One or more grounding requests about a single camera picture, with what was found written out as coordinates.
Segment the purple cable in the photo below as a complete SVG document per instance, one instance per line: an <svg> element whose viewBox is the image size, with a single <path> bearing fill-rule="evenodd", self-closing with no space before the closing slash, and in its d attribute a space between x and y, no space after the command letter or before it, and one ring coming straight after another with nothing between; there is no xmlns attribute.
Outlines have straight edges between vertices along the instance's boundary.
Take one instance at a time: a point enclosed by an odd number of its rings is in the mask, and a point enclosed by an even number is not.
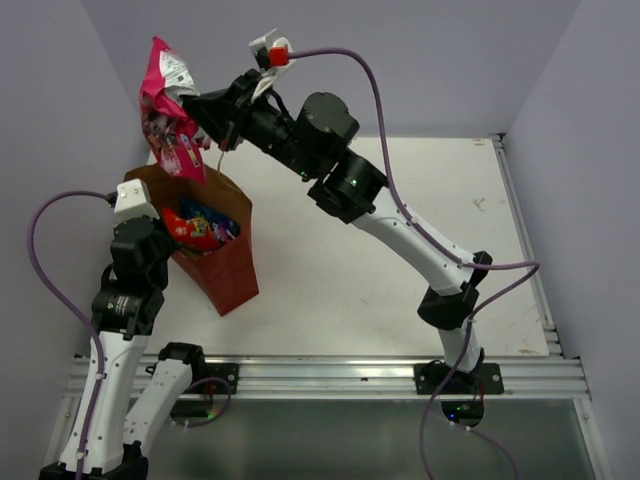
<svg viewBox="0 0 640 480"><path fill-rule="evenodd" d="M455 255L453 252L450 252L444 245L438 242L438 240L435 237L433 237L433 235L431 235L427 230L425 230L419 223L413 222L412 215L407 209L406 204L402 201L402 198L400 197L400 193L398 192L398 189L396 187L396 184L393 178L393 172L391 170L391 160L389 158L389 147L387 145L387 132L386 132L386 127L384 123L384 113L382 110L382 99L380 96L380 89L378 88L378 82L376 81L376 78L373 74L373 71L371 70L371 67L367 64L364 58L362 58L362 56L359 55L358 53L352 50L349 50L346 48L340 48L340 47L318 48L313 50L290 52L289 58L292 60L295 60L298 58L316 57L320 55L344 55L347 57L351 57L356 62L358 62L362 67L362 69L365 71L367 78L371 83L371 89L373 90L373 97L376 104L376 113L378 116L378 129L380 132L380 145L382 147L382 159L384 161L384 169L385 169L385 173L387 175L387 180L389 183L389 191L391 192L391 196L398 210L402 213L402 215L405 217L407 222L411 223L414 226L414 228L418 231L418 233L420 233L420 235L427 242L429 242L436 250L438 250L442 255L444 255L449 260L455 262L457 265L463 265L463 266L467 266L467 267L478 269L478 270L515 270L519 268L531 268L531 270L529 270L520 279L516 280L515 282L503 288L502 290L498 291L497 293L495 293L494 295L486 299L484 302L482 302L480 305L478 305L475 308L475 310L472 312L469 318L473 319L473 317L480 310L485 308L487 305L493 303L503 295L507 294L508 292L518 287L519 285L522 285L529 278L531 278L540 268L540 264L536 261L524 261L524 262L510 263L510 264L504 264L504 265L483 265L483 264L477 264L473 262L463 262L460 257ZM429 476L429 478L432 480L435 477L433 475L429 462L427 461L426 452L424 451L424 446L425 446L424 445L424 429L426 427L426 420L427 420L427 417L429 416L429 412L433 406L433 403L435 402L436 397L440 395L440 393L442 393L442 390L444 389L446 384L449 382L449 380L451 380L455 371L460 366L462 359L464 358L464 354L466 353L467 347L469 346L469 342L471 340L472 325L473 324L469 322L462 352L454 362L447 376L442 380L440 385L438 385L433 395L429 399L429 402L427 403L427 406L425 407L425 410L423 412L422 420L420 422L420 456L422 458L422 463L424 464L425 471L427 472L427 475ZM500 450L502 450L507 456L507 458L509 459L509 462L513 467L513 471L516 479L521 478L520 472L518 470L518 467L515 463L514 458L511 456L511 454L509 454L509 452L504 448L502 444L500 444L497 440L494 440L493 438L491 438L489 435L485 433L481 433L481 432L474 432L474 433L481 436L485 440L491 442L493 445L495 445Z"/></svg>
<svg viewBox="0 0 640 480"><path fill-rule="evenodd" d="M291 60L295 60L298 58L306 58L306 57L317 57L320 55L344 55L347 57L353 58L356 62L360 64L362 69L367 74L367 78L371 83L371 89L373 90L373 98L376 104L376 114L378 116L378 130L380 132L380 146L382 147L382 159L384 161L384 170L387 175L387 180L389 182L389 191L391 192L391 196L393 197L398 210L405 217L407 222L411 223L415 229L422 235L422 237L427 240L436 250L438 250L442 255L447 257L452 262L455 262L457 265L464 265L467 267L477 268L479 270L515 270L518 268L525 267L535 267L537 262L534 261L526 261L519 263L509 263L504 265L482 265L476 264L472 262L463 262L460 257L455 255L453 252L450 252L444 245L442 245L436 238L433 237L428 231L426 231L419 223L414 223L412 220L412 215L407 209L406 204L402 201L400 197L400 193L398 192L398 188L396 187L395 180L393 178L393 171L391 170L391 160L389 158L389 146L387 145L387 128L384 123L384 113L382 111L382 99L380 97L380 89L378 88L378 82L376 81L375 76L373 75L373 71L371 67L365 62L364 58L358 53L349 50L347 48L340 47L329 47L329 48L317 48L313 50L304 50L304 51L296 51L290 52L289 58Z"/></svg>
<svg viewBox="0 0 640 480"><path fill-rule="evenodd" d="M202 380L198 380L197 382L193 382L191 385L189 385L189 387L185 390L185 393L188 392L189 390L194 389L195 387L198 387L204 383L219 383L222 386L224 386L224 388L227 390L227 400L224 402L224 405L222 406L222 408L220 409L220 411L217 413L217 415L215 415L214 417L208 418L207 420L204 420L202 422L197 422L197 423L178 423L176 422L178 425L182 426L182 427L186 427L186 428L198 428L198 427L204 427L206 425L209 425L210 423L214 422L215 420L217 420L218 418L220 418L224 412L227 411L227 409L229 408L229 405L231 404L231 385L229 385L229 383L222 379L222 378L218 378L218 377L208 377L208 378L203 378Z"/></svg>
<svg viewBox="0 0 640 480"><path fill-rule="evenodd" d="M69 300L69 298L53 284L53 282L51 282L47 274L44 273L44 270L42 269L42 266L38 261L38 256L36 255L35 234L36 234L36 225L38 223L38 219L51 204L67 197L95 197L95 198L100 198L104 201L108 201L106 195L103 195L101 193L96 193L96 192L85 191L85 190L75 190L71 192L61 193L59 195L56 195L55 197L52 197L36 211L36 213L31 218L31 221L29 222L29 228L27 229L27 252L29 253L29 260L31 261L31 265L35 270L36 275L38 275L40 280L42 280L42 283L44 283L45 287L47 287L49 291L53 293L53 295L64 304L65 307L71 310L71 313L73 313L78 318L78 320L82 322L84 327L89 332L89 335L91 335L91 339L93 340L93 343L96 346L96 353L98 355L98 372L97 373L102 376L104 375L104 350L102 349L102 342L100 342L100 336L98 335L98 332L96 332L95 328L93 328L87 316L84 313L82 313L82 311L77 306L75 306L73 302ZM80 433L80 440L78 444L79 452L84 452L87 446L87 435L89 433L89 427L91 425L91 417L93 417L93 411L95 410L96 403L98 401L98 395L100 394L101 384L102 384L101 379L96 379L95 383L93 384L93 391L91 392L91 397L89 399L87 414L84 417L84 422L82 424L82 431ZM76 474L75 474L76 480L82 479L83 468L84 468L84 458L79 458L78 463L76 464Z"/></svg>

